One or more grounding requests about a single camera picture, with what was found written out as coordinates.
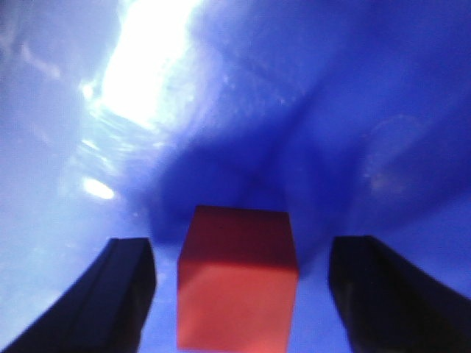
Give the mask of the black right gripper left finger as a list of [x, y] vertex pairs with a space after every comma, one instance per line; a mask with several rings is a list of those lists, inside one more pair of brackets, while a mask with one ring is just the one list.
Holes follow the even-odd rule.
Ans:
[[6, 352], [136, 352], [156, 290], [147, 238], [111, 238]]

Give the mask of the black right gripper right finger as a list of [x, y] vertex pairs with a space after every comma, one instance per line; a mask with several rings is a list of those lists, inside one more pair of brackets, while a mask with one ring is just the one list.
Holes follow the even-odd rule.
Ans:
[[470, 351], [470, 300], [372, 236], [333, 239], [328, 284], [353, 352]]

